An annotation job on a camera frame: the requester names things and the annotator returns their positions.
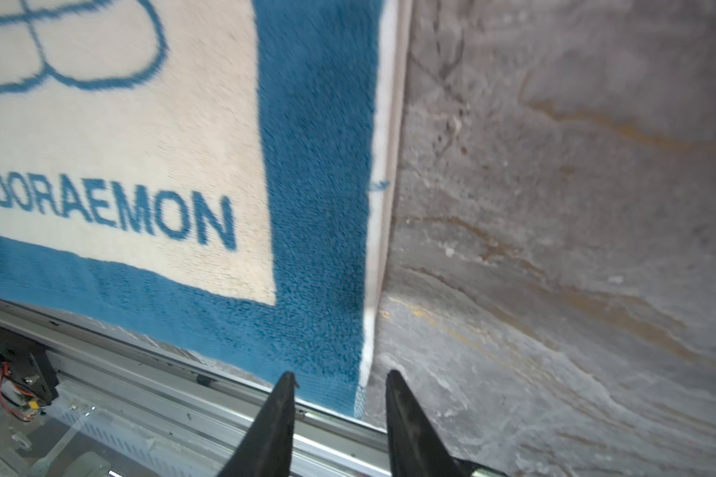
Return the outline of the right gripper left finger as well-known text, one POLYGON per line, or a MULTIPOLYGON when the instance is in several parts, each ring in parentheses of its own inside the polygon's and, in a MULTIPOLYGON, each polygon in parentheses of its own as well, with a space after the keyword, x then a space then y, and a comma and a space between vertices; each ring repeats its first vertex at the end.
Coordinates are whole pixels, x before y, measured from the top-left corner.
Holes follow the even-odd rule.
POLYGON ((294 373, 282 374, 218 477, 290 475, 297 386, 294 373))

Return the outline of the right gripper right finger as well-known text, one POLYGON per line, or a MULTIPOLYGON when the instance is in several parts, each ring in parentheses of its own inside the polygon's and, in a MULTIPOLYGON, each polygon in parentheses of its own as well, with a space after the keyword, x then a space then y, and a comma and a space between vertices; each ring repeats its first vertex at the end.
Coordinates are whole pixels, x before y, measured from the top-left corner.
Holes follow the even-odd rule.
POLYGON ((393 476, 467 476, 448 453, 399 371, 388 374, 385 397, 393 476))

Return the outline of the blue patterned towel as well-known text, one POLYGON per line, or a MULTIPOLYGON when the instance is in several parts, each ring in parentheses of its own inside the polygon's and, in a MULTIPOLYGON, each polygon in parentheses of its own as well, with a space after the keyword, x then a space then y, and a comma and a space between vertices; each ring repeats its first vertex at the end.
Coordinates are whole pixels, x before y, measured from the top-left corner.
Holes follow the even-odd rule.
POLYGON ((361 417, 408 1, 0 1, 0 298, 361 417))

